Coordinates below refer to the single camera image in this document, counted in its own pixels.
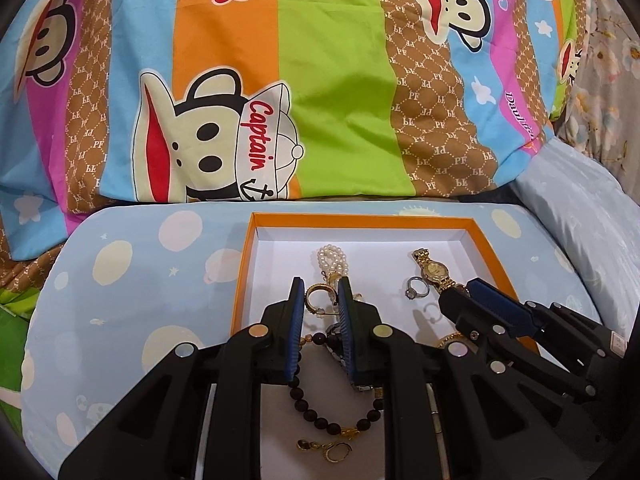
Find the watch face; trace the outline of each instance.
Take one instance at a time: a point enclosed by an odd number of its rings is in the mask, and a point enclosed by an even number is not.
[[[438,280],[446,278],[449,275],[449,269],[447,269],[447,267],[440,262],[429,262],[427,264],[427,272],[429,273],[430,277],[436,278]]]

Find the gold ring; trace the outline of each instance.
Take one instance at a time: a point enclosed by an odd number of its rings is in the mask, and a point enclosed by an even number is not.
[[[453,334],[449,334],[438,339],[436,348],[444,348],[444,345],[446,345],[449,341],[453,341],[454,339],[466,339],[466,337],[463,333],[454,332]]]
[[[337,448],[338,446],[346,446],[347,451],[344,454],[343,457],[339,458],[338,460],[331,458],[329,456],[329,452],[332,449]],[[324,451],[322,452],[322,455],[324,456],[324,459],[327,460],[327,462],[331,462],[332,464],[337,464],[338,462],[342,462],[345,458],[348,457],[349,453],[353,451],[353,448],[347,444],[346,442],[337,442],[336,444],[328,444],[327,446],[324,447]]]
[[[335,304],[335,300],[337,296],[333,287],[331,287],[330,285],[327,285],[326,283],[315,283],[306,290],[306,293],[305,293],[306,309],[312,314],[316,314],[317,316],[337,316],[337,314],[326,313],[324,311],[324,308],[318,308],[311,304],[311,302],[309,301],[309,296],[311,296],[311,294],[316,290],[327,291],[329,293],[329,299],[331,300],[331,304]]]

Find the silver ring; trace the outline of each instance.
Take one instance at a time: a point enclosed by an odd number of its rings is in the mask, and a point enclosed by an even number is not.
[[[415,290],[411,286],[411,283],[414,280],[417,280],[423,283],[424,285],[426,285],[427,292],[418,292],[417,290]],[[429,285],[429,283],[425,282],[421,276],[413,276],[412,278],[409,278],[406,282],[406,290],[404,291],[404,295],[408,297],[410,300],[415,300],[415,298],[426,298],[430,292],[431,292],[431,285]]]

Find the blue gripper pad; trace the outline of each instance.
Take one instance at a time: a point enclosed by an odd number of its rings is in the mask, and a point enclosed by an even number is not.
[[[305,313],[305,282],[297,278],[294,280],[289,294],[292,302],[289,335],[287,335],[285,378],[293,380],[293,374],[298,366],[298,352],[300,351],[300,335],[302,334],[302,317]]]
[[[531,314],[525,307],[480,278],[475,278],[468,282],[466,290],[469,291],[475,301],[509,323],[512,336],[523,337],[528,335],[533,337],[538,331],[538,327],[533,323]]]
[[[351,319],[347,309],[347,294],[344,290],[342,280],[338,282],[338,312],[340,313],[340,338],[342,339],[342,352],[344,358],[344,367],[350,381],[353,381],[355,374],[355,341],[353,332],[351,331]]]

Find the beaded bracelet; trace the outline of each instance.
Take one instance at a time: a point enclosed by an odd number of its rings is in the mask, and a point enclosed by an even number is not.
[[[334,336],[334,338],[336,339],[336,341],[333,341],[334,344],[332,346],[335,347],[337,345],[341,345],[341,342],[337,340],[338,338],[336,336]],[[313,334],[313,336],[311,334],[308,334],[300,340],[300,349],[302,350],[302,347],[306,343],[311,342],[317,344],[318,346],[322,346],[328,344],[328,339],[323,332],[317,332]],[[330,348],[329,346],[328,348],[332,353],[334,353],[337,349]],[[302,354],[299,352],[298,361],[300,361],[300,359],[302,359]],[[351,439],[356,437],[361,431],[367,431],[371,427],[372,422],[380,420],[380,411],[384,409],[385,402],[382,397],[382,388],[374,388],[376,399],[373,401],[373,409],[369,410],[367,412],[367,417],[361,418],[356,423],[356,426],[354,428],[341,428],[340,424],[337,424],[336,422],[329,423],[329,421],[324,417],[318,416],[316,410],[310,409],[309,403],[306,402],[305,399],[303,399],[305,393],[302,388],[300,388],[300,379],[298,378],[299,372],[300,365],[296,367],[293,380],[288,384],[289,388],[291,388],[289,395],[296,401],[293,405],[294,408],[302,413],[302,417],[307,422],[312,422],[314,426],[318,428],[318,430],[326,430],[326,432],[330,435],[339,434],[345,438]]]

